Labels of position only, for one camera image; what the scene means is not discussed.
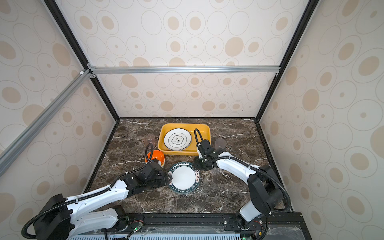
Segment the wallpaper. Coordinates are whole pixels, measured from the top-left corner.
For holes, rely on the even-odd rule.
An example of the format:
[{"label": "wallpaper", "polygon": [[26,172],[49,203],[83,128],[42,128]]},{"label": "wallpaper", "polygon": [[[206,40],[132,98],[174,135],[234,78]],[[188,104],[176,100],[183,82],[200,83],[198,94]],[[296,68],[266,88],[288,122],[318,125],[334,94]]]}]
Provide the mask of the wallpaper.
[{"label": "wallpaper", "polygon": [[93,66],[279,65],[307,0],[56,0]]},{"label": "wallpaper", "polygon": [[0,177],[0,239],[23,239],[50,197],[84,190],[115,124],[92,86],[86,80]]},{"label": "wallpaper", "polygon": [[39,1],[1,1],[0,153],[78,75],[70,49]]},{"label": "wallpaper", "polygon": [[254,117],[275,73],[99,74],[120,117]]},{"label": "wallpaper", "polygon": [[324,0],[261,125],[314,240],[384,235],[384,1]]}]

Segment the orange bowl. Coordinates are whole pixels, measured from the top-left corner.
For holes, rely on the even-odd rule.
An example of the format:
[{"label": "orange bowl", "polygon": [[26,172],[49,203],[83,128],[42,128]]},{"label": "orange bowl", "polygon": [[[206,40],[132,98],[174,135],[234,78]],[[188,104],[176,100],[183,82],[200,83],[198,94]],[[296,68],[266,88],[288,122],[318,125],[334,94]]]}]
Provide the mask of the orange bowl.
[{"label": "orange bowl", "polygon": [[166,163],[164,153],[162,153],[162,151],[159,151],[159,150],[153,151],[152,159],[157,159],[157,161],[161,167],[163,167],[164,164]]}]

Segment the yellow tray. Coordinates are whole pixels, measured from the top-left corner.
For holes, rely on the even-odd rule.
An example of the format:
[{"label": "yellow tray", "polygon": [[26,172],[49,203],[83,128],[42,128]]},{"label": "yellow tray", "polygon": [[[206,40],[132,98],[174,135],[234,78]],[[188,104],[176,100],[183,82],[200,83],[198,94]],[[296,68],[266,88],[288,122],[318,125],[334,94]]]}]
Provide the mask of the yellow tray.
[{"label": "yellow tray", "polygon": [[[175,128],[182,128],[187,130],[192,137],[191,144],[184,150],[181,151],[172,151],[169,150],[166,145],[164,144],[164,137],[165,135],[175,129]],[[205,124],[194,124],[194,123],[167,123],[163,125],[160,131],[159,136],[159,143],[157,144],[157,147],[160,151],[162,151],[165,155],[191,155],[191,156],[198,156],[197,148],[196,148],[196,140],[195,140],[195,128],[197,128],[203,139],[208,139],[209,142],[211,142],[211,129],[208,125]]]}]

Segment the brown marble surface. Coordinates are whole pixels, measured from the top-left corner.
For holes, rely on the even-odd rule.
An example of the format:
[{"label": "brown marble surface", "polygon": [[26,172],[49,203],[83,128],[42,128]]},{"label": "brown marble surface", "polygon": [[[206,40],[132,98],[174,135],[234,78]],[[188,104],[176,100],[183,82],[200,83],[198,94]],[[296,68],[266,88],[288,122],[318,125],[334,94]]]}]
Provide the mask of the brown marble surface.
[{"label": "brown marble surface", "polygon": [[[227,151],[246,162],[268,164],[253,119],[122,119],[109,145],[91,190],[110,184],[119,174],[144,164],[144,139],[157,137],[166,123],[200,123],[211,129],[214,144],[227,142]],[[194,156],[166,155],[163,167],[168,171],[180,161],[193,162]],[[236,212],[250,200],[248,186],[231,173],[212,169],[201,171],[199,187],[190,194],[177,194],[168,186],[106,205],[122,205],[127,213],[227,213]]]}]

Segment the horizontal metal beam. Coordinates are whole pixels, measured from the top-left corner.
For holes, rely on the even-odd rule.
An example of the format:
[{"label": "horizontal metal beam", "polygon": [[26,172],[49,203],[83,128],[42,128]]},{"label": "horizontal metal beam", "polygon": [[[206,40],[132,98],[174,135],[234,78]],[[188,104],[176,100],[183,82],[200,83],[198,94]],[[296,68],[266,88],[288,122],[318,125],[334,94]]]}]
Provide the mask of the horizontal metal beam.
[{"label": "horizontal metal beam", "polygon": [[113,73],[278,73],[280,66],[188,66],[188,67],[91,67],[96,74]]},{"label": "horizontal metal beam", "polygon": [[80,87],[84,80],[90,77],[89,70],[84,70],[82,75],[78,75],[38,116],[31,125],[27,127],[19,137],[0,156],[0,176],[11,166],[17,157],[28,147],[37,134],[53,118],[53,116],[68,101],[72,94]]}]

